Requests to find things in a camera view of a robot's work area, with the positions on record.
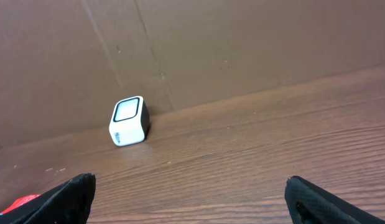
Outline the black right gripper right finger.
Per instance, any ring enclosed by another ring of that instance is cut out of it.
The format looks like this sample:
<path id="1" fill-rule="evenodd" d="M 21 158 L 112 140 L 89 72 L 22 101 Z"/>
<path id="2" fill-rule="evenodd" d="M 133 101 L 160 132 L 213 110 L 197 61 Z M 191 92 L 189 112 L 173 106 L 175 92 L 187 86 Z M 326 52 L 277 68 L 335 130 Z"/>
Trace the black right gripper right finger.
<path id="1" fill-rule="evenodd" d="M 287 180 L 284 198 L 293 224 L 385 224 L 296 175 Z"/>

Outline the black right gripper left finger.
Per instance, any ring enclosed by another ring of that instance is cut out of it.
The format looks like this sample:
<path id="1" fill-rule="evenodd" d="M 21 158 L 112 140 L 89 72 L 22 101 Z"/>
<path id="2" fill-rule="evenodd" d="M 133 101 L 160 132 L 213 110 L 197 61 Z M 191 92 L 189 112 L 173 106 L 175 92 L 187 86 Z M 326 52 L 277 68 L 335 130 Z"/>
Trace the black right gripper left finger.
<path id="1" fill-rule="evenodd" d="M 0 216 L 0 224 L 86 224 L 96 177 L 80 174 Z"/>

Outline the orange spaghetti packet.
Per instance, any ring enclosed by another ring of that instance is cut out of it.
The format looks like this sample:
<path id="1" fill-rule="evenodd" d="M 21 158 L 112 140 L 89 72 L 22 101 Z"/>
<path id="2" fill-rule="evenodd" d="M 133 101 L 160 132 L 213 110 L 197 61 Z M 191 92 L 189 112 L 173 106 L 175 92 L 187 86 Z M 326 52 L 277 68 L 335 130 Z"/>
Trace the orange spaghetti packet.
<path id="1" fill-rule="evenodd" d="M 2 212 L 0 212 L 0 216 L 22 206 L 23 204 L 25 204 L 27 202 L 30 202 L 31 200 L 33 200 L 39 196 L 40 196 L 40 194 L 32 194 L 32 195 L 26 195 L 24 197 L 18 198 L 17 200 L 15 200 L 12 203 L 12 205 L 10 207 L 8 207 L 5 210 L 3 210 Z"/>

